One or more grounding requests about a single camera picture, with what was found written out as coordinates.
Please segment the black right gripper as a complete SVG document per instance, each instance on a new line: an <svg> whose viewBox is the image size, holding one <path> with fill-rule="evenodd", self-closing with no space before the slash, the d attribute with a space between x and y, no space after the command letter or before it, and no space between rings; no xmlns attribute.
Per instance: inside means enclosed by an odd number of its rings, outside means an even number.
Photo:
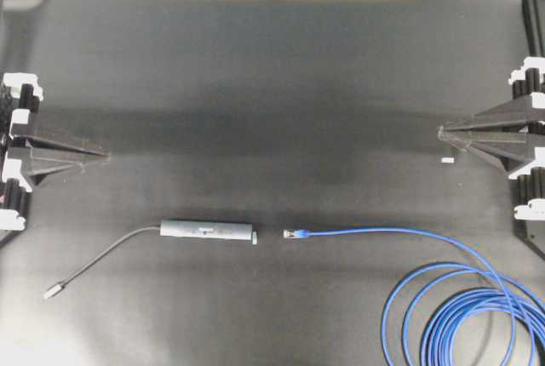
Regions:
<svg viewBox="0 0 545 366"><path fill-rule="evenodd" d="M518 192L514 218L544 220L544 58L530 56L508 80L513 100L442 125L438 138L510 170ZM477 131L521 126L516 132Z"/></svg>

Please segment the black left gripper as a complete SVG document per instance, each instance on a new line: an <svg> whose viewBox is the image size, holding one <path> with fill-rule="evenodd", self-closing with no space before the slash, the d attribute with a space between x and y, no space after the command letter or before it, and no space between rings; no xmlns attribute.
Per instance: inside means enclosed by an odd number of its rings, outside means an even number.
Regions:
<svg viewBox="0 0 545 366"><path fill-rule="evenodd" d="M1 228L26 228L27 208L40 178L80 173L109 160L109 151L89 139L34 133L32 124L43 101L37 75L1 76Z"/></svg>

